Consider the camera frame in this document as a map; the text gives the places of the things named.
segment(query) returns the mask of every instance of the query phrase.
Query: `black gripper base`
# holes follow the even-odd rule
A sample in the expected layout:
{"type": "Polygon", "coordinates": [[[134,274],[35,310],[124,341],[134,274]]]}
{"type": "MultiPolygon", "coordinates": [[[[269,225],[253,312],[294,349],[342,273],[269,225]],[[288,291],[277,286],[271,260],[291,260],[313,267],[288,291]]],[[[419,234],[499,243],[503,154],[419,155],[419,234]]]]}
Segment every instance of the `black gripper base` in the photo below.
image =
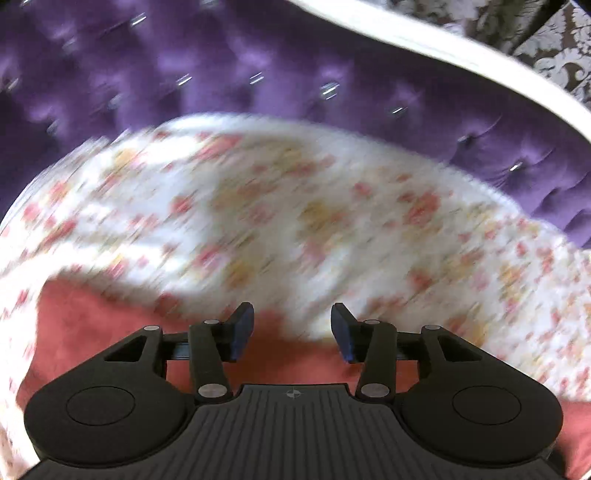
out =
{"type": "Polygon", "coordinates": [[[416,444],[390,407],[344,385],[246,385],[203,405],[172,444],[130,465],[80,469],[44,460],[24,480],[560,480],[542,459],[473,468],[416,444]]]}

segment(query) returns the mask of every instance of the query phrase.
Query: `circular pad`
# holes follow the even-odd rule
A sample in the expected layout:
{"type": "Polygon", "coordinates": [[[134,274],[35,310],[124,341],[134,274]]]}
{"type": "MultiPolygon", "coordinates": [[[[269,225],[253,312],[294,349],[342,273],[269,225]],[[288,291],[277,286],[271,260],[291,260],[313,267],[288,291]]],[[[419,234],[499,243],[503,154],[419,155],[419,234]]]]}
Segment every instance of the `circular pad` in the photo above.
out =
{"type": "Polygon", "coordinates": [[[500,425],[513,420],[521,403],[513,393],[499,387],[468,387],[453,397],[453,408],[464,419],[481,425],[500,425]]]}
{"type": "Polygon", "coordinates": [[[536,457],[560,432],[558,400],[519,372],[475,368],[478,363],[442,369],[404,394],[407,427],[428,449],[468,465],[507,466],[536,457]]]}
{"type": "Polygon", "coordinates": [[[188,408],[165,379],[133,363],[104,362],[101,369],[74,369],[43,387],[27,405],[25,426],[41,456],[107,467],[165,445],[182,428],[188,408]]]}
{"type": "Polygon", "coordinates": [[[98,427],[123,420],[135,407],[134,396],[115,387],[91,387],[76,393],[67,403],[70,418],[98,427]]]}

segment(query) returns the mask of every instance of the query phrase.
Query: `tufted button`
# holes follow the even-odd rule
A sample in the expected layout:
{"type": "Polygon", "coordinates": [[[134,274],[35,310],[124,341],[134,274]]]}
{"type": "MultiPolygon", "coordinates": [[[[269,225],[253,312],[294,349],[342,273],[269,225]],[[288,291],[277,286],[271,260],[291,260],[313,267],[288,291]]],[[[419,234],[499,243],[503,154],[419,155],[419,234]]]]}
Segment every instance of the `tufted button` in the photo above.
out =
{"type": "Polygon", "coordinates": [[[403,116],[405,114],[405,112],[407,110],[408,110],[408,108],[405,106],[398,106],[398,107],[390,110],[390,115],[392,118],[400,118],[401,116],[403,116]]]}
{"type": "Polygon", "coordinates": [[[255,84],[259,83],[261,80],[263,80],[264,78],[265,78],[265,76],[262,74],[262,72],[259,72],[256,75],[253,75],[252,77],[250,77],[248,79],[248,83],[250,83],[251,85],[255,85],[255,84]]]}
{"type": "Polygon", "coordinates": [[[177,80],[177,86],[182,86],[185,83],[187,83],[190,79],[192,79],[193,77],[191,77],[189,74],[183,75],[181,78],[179,78],[177,80]]]}
{"type": "Polygon", "coordinates": [[[129,20],[129,24],[134,27],[142,23],[146,18],[148,18],[148,16],[145,13],[141,13],[137,17],[133,17],[131,20],[129,20]]]}
{"type": "Polygon", "coordinates": [[[522,162],[522,161],[519,161],[519,162],[517,162],[515,165],[513,165],[513,166],[512,166],[512,167],[509,169],[509,171],[515,171],[515,170],[519,170],[519,169],[520,169],[520,168],[522,168],[522,167],[523,167],[523,162],[522,162]]]}
{"type": "Polygon", "coordinates": [[[71,38],[70,40],[66,40],[61,46],[61,49],[67,54],[72,53],[76,49],[76,39],[71,38]]]}
{"type": "Polygon", "coordinates": [[[470,147],[470,145],[472,145],[472,142],[474,142],[476,137],[474,137],[474,135],[464,135],[463,137],[460,137],[457,139],[457,142],[459,144],[462,144],[464,147],[470,147]]]}
{"type": "Polygon", "coordinates": [[[16,77],[8,82],[4,83],[3,85],[0,84],[0,90],[6,90],[7,92],[12,92],[20,83],[21,79],[16,77]]]}
{"type": "Polygon", "coordinates": [[[57,120],[54,120],[53,122],[50,123],[49,127],[47,127],[47,133],[51,136],[55,135],[57,132],[57,127],[59,126],[59,122],[57,120]]]}
{"type": "Polygon", "coordinates": [[[330,100],[339,92],[340,85],[337,82],[329,82],[320,87],[320,98],[330,100]]]}
{"type": "Polygon", "coordinates": [[[217,0],[199,0],[199,7],[201,8],[215,8],[217,0]]]}
{"type": "Polygon", "coordinates": [[[123,94],[118,93],[111,100],[109,100],[109,102],[107,103],[107,108],[109,110],[115,110],[115,109],[119,108],[122,101],[123,101],[123,94]]]}

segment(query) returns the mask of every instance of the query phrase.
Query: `metal screw head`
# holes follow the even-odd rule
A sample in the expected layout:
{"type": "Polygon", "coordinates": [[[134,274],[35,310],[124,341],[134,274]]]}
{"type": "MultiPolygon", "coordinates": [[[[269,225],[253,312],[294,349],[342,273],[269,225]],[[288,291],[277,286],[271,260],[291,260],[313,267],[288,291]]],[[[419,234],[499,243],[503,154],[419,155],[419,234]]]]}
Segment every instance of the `metal screw head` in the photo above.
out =
{"type": "Polygon", "coordinates": [[[523,162],[519,161],[517,162],[515,165],[513,165],[509,171],[515,171],[515,170],[519,170],[521,167],[523,166],[523,162]]]}
{"type": "Polygon", "coordinates": [[[201,385],[197,390],[197,393],[205,398],[219,398],[223,397],[228,389],[219,383],[207,383],[201,385]]]}
{"type": "Polygon", "coordinates": [[[335,97],[339,91],[340,85],[337,82],[329,82],[320,87],[320,98],[329,100],[335,97]]]}
{"type": "Polygon", "coordinates": [[[251,85],[255,85],[255,84],[259,83],[261,80],[263,80],[264,78],[265,78],[265,76],[262,74],[262,72],[259,72],[256,75],[253,75],[252,77],[250,77],[248,79],[248,83],[250,83],[251,85]]]}
{"type": "Polygon", "coordinates": [[[390,389],[381,383],[368,383],[361,387],[361,393],[369,398],[382,398],[390,393],[390,389]]]}

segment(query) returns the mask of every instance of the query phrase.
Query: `purple velvet headboard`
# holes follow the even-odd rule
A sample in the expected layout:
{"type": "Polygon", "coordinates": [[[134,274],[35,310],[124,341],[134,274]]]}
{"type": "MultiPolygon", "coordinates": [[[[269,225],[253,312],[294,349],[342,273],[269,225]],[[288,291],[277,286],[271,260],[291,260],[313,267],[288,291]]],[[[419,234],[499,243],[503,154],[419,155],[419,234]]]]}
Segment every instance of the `purple velvet headboard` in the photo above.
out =
{"type": "Polygon", "coordinates": [[[13,0],[0,11],[0,214],[89,137],[195,112],[306,119],[454,164],[591,246],[591,145],[490,80],[283,0],[13,0]]]}

